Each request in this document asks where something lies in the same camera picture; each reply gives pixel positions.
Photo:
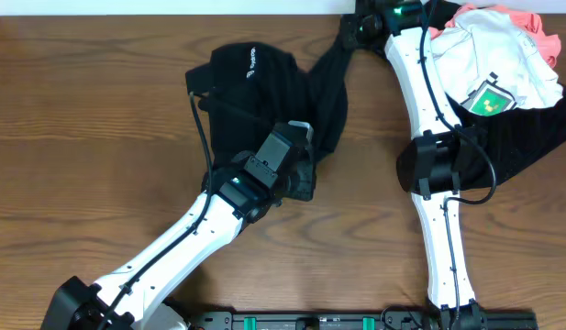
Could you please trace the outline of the black polo shirt with logo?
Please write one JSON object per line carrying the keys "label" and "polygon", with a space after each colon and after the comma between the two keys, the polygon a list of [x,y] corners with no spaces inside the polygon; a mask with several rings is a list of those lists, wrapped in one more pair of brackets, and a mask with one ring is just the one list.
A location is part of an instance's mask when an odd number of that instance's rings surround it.
{"label": "black polo shirt with logo", "polygon": [[215,166],[257,151],[279,122],[308,123],[316,160],[332,154],[347,121],[345,76],[352,54],[335,42],[304,71],[291,53],[265,43],[214,49],[208,63],[185,74],[185,82],[209,115]]}

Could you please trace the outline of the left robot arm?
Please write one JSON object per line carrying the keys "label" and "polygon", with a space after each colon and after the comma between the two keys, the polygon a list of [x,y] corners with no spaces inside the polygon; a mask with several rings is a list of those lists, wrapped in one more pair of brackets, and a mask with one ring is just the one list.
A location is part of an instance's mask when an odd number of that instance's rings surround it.
{"label": "left robot arm", "polygon": [[275,163],[239,155],[211,170],[191,208],[136,257],[87,285],[73,276],[55,291],[44,329],[185,329],[165,299],[205,259],[284,198],[308,202],[316,183],[309,159]]}

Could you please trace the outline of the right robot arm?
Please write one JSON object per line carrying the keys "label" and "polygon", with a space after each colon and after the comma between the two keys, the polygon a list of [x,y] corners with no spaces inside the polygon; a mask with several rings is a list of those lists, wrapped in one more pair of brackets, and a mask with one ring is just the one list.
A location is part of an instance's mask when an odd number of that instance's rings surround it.
{"label": "right robot arm", "polygon": [[459,209],[461,170],[485,153],[461,126],[443,90],[428,31],[432,9],[419,1],[359,1],[345,15],[346,47],[367,49],[394,69],[405,99],[411,141],[398,156],[397,177],[410,193],[423,232],[428,267],[425,329],[484,329],[487,319],[467,275]]}

